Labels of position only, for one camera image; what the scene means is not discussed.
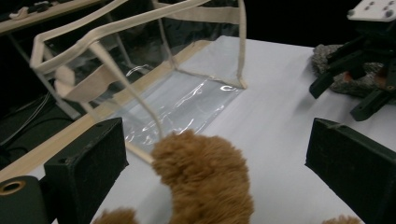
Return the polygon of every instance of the fuzzy fur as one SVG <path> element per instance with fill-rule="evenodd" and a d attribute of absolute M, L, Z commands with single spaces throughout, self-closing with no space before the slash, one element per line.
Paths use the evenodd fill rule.
<path fill-rule="evenodd" d="M 322 224 L 360 224 L 361 221 L 356 217 L 340 216 L 339 218 L 332 218 L 324 221 Z"/>
<path fill-rule="evenodd" d="M 254 212 L 246 160 L 239 149 L 218 136 L 186 131 L 158 142 L 152 167 L 172 191 L 169 224 L 248 224 Z M 104 212 L 93 224 L 137 224 L 134 210 Z M 360 224 L 354 217 L 322 224 Z"/>

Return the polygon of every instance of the black cable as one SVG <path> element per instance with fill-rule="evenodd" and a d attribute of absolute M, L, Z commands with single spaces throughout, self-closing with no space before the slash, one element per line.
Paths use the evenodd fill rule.
<path fill-rule="evenodd" d="M 10 113 L 4 115 L 2 118 L 0 118 L 0 120 L 2 120 L 2 119 L 8 119 L 8 118 L 10 118 L 10 117 L 13 117 L 13 116 L 15 116 L 15 115 L 18 115 L 18 114 L 21 113 L 22 111 L 25 111 L 25 110 L 28 110 L 28 109 L 31 109 L 31 108 L 37 106 L 38 104 L 41 103 L 41 100 L 42 100 L 45 96 L 46 96 L 46 95 L 42 95 L 42 96 L 40 96 L 39 98 L 33 100 L 33 102 L 30 102 L 30 103 L 28 103 L 28 104 L 26 104 L 26 105 L 20 106 L 20 108 L 18 108 L 18 109 L 16 109 L 16 110 L 14 110 L 14 111 L 12 111 L 12 112 L 10 112 Z M 53 103 L 53 102 L 55 102 L 55 100 L 54 100 L 53 98 L 49 98 L 49 101 L 47 102 L 47 104 L 48 104 L 49 102 Z"/>
<path fill-rule="evenodd" d="M 5 144 L 5 146 L 9 146 L 10 144 L 12 144 L 12 143 L 15 142 L 16 140 L 18 140 L 20 137 L 22 137 L 25 133 L 27 133 L 28 131 L 32 130 L 34 127 L 36 127 L 36 126 L 38 126 L 38 125 L 40 125 L 40 124 L 42 124 L 42 123 L 45 123 L 45 122 L 48 122 L 48 121 L 52 121 L 52 120 L 67 120 L 67 121 L 70 121 L 70 122 L 74 122 L 73 119 L 68 119 L 68 118 L 51 118 L 51 119 L 43 119 L 43 120 L 40 120 L 39 122 L 37 122 L 37 123 L 35 123 L 35 124 L 31 125 L 31 126 L 29 126 L 29 125 L 26 126 L 22 131 L 20 131 L 20 132 L 18 133 L 18 135 L 14 136 L 12 139 L 10 139 L 10 140 Z"/>
<path fill-rule="evenodd" d="M 40 120 L 39 122 L 33 124 L 32 126 L 30 126 L 30 127 L 28 127 L 28 128 L 25 128 L 25 129 L 21 132 L 21 134 L 27 133 L 28 131 L 30 131 L 30 130 L 33 129 L 34 127 L 36 127 L 36 126 L 38 126 L 38 125 L 40 125 L 40 124 L 42 124 L 42 123 L 45 123 L 45 122 L 48 122 L 48 121 L 52 121 L 52 120 L 67 120 L 67 121 L 70 121 L 70 122 L 72 122 L 72 123 L 74 122 L 73 119 L 68 119 L 68 118 L 43 119 L 43 120 Z"/>

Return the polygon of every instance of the black foam block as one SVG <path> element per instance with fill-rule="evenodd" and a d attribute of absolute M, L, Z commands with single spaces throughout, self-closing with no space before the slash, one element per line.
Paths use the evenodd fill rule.
<path fill-rule="evenodd" d="M 57 189 L 59 223 L 91 223 L 120 172 L 128 165 L 122 119 L 92 126 L 44 164 Z"/>
<path fill-rule="evenodd" d="M 314 119 L 305 165 L 366 224 L 396 223 L 396 153 L 353 129 Z"/>

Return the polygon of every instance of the clear plastic bag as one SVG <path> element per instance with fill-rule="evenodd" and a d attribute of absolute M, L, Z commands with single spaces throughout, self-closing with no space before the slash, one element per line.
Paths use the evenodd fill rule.
<path fill-rule="evenodd" d="M 200 132 L 246 87 L 242 0 L 115 0 L 35 38 L 31 66 L 126 142 Z"/>

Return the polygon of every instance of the white table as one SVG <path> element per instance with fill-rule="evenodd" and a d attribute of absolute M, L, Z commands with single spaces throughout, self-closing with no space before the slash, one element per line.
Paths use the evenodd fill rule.
<path fill-rule="evenodd" d="M 248 88 L 203 131 L 243 150 L 255 202 L 252 224 L 316 224 L 341 214 L 354 216 L 304 166 L 314 118 L 344 123 L 385 147 L 396 148 L 396 106 L 386 105 L 366 121 L 357 122 L 349 111 L 360 99 L 330 90 L 317 100 L 309 94 L 316 78 L 310 68 L 312 54 L 307 47 L 248 40 L 244 70 Z M 142 224 L 166 223 L 171 216 L 168 187 L 146 163 L 127 154 L 130 165 L 98 214 L 104 209 L 133 207 Z M 44 171 L 37 167 L 29 175 L 41 177 Z"/>

